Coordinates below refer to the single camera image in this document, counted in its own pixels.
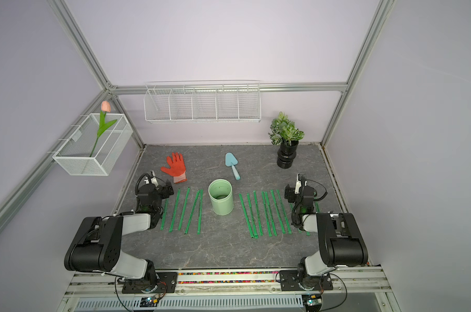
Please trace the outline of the thirteenth green straw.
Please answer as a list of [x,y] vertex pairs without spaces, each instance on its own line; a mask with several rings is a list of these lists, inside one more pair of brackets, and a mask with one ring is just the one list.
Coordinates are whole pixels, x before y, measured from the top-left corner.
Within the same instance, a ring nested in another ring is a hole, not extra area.
[[196,208],[196,205],[197,205],[197,202],[198,202],[199,194],[200,194],[200,190],[198,190],[196,192],[195,200],[193,202],[193,205],[192,205],[190,213],[189,213],[189,218],[188,218],[188,221],[187,221],[186,229],[184,231],[184,235],[187,235],[189,233],[190,225],[191,225],[193,215],[194,215],[194,212],[195,212],[195,208]]

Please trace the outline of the twelfth green straw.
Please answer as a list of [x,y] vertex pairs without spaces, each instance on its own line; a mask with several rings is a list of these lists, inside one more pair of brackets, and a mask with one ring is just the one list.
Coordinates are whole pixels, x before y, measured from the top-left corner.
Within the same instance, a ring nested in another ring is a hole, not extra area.
[[200,232],[201,232],[203,196],[204,196],[204,190],[201,189],[200,195],[199,195],[199,216],[198,216],[198,223],[197,223],[197,228],[196,228],[196,234],[198,235],[200,235]]

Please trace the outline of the fourteenth green straw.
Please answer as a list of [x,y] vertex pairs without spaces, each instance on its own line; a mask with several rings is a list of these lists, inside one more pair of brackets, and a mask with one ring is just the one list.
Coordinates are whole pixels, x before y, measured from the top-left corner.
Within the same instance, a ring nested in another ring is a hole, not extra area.
[[182,229],[183,220],[184,220],[184,217],[185,217],[185,214],[186,214],[187,204],[188,204],[188,201],[189,201],[190,190],[191,190],[191,187],[187,187],[186,195],[185,195],[185,198],[184,198],[184,201],[183,201],[182,212],[181,212],[181,215],[180,215],[178,231],[180,231]]

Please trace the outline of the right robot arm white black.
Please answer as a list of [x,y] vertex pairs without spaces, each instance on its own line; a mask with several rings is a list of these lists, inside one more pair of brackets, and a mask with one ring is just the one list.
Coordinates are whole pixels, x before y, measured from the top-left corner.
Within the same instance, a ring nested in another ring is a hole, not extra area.
[[308,185],[286,186],[285,199],[294,204],[291,224],[317,234],[318,251],[304,257],[297,269],[299,283],[311,288],[339,266],[357,267],[368,263],[368,250],[351,213],[319,213],[316,191]]

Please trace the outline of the sixteenth green straw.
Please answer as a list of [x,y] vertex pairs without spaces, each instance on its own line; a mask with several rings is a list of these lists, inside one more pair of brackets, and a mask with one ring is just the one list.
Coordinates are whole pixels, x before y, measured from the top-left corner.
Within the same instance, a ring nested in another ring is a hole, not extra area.
[[167,218],[168,205],[169,205],[169,199],[167,198],[164,202],[164,205],[163,205],[163,213],[162,213],[162,216],[161,216],[161,226],[160,226],[161,231],[164,230],[164,228],[165,228],[165,221],[166,221],[166,218]]

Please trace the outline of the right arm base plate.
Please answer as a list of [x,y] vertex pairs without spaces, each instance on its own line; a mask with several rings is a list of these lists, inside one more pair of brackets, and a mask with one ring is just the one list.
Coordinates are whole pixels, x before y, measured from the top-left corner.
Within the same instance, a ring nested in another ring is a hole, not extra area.
[[281,270],[276,273],[276,282],[282,291],[332,291],[330,276],[308,276],[298,270]]

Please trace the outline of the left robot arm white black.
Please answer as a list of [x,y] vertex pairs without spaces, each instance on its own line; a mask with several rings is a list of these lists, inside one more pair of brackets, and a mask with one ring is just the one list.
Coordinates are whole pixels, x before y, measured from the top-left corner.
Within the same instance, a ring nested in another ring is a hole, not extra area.
[[154,263],[122,251],[122,237],[155,228],[163,216],[162,203],[174,194],[169,181],[135,187],[137,209],[106,217],[83,219],[64,258],[66,270],[100,272],[156,285]]

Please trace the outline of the light green metal cup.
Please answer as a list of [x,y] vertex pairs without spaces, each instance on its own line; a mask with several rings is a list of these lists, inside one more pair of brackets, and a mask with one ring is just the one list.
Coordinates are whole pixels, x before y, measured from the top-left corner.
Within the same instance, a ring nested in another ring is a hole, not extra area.
[[233,188],[226,179],[216,179],[211,182],[208,194],[215,214],[225,216],[234,209]]

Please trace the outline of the fifteenth green straw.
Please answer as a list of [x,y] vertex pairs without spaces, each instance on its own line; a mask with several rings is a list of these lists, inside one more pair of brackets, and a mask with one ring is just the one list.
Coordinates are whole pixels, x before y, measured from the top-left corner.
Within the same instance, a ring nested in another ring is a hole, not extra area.
[[177,213],[178,204],[179,204],[179,201],[180,201],[180,194],[181,194],[181,189],[178,188],[177,193],[176,193],[176,199],[175,199],[175,202],[174,202],[173,215],[172,215],[171,221],[170,221],[169,233],[173,232],[173,229],[174,229],[174,224],[175,224],[175,220],[176,220],[176,213]]

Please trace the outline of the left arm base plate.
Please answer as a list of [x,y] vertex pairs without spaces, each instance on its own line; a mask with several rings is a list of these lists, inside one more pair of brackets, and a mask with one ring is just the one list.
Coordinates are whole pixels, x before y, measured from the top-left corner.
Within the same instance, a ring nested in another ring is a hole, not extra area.
[[127,279],[123,282],[123,294],[169,294],[174,293],[178,282],[178,273],[174,271],[157,272],[152,280]]

